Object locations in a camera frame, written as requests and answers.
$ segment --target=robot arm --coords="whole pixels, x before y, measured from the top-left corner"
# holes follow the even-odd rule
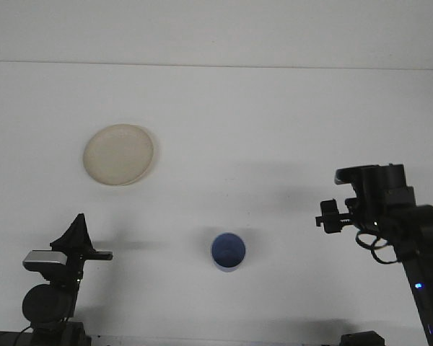
[[[345,200],[348,213],[340,214],[335,200],[320,204],[316,225],[326,233],[344,226],[359,229],[356,241],[383,264],[401,262],[411,287],[427,341],[433,346],[433,207],[416,205],[414,189],[407,186],[404,166],[360,166],[339,169],[336,184],[351,184],[356,197]],[[360,236],[374,236],[371,244]],[[377,251],[393,246],[396,261],[386,262]]]

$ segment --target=paper plate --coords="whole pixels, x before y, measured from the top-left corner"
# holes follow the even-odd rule
[[[118,124],[102,129],[87,144],[84,166],[97,182],[128,185],[137,181],[152,162],[154,145],[145,130]]]

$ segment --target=white wall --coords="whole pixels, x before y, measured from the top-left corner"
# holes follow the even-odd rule
[[[433,0],[0,1],[0,60],[433,69]]]
[[[156,137],[135,185],[82,166],[114,123]],[[353,229],[315,227],[321,200],[352,195],[335,169],[388,162],[433,204],[433,71],[0,63],[0,329],[26,325],[20,304],[43,281],[24,256],[84,212],[114,251],[85,267],[76,318],[92,334],[324,343],[377,328],[422,345],[403,268]],[[248,248],[229,274],[209,256],[225,231]]]

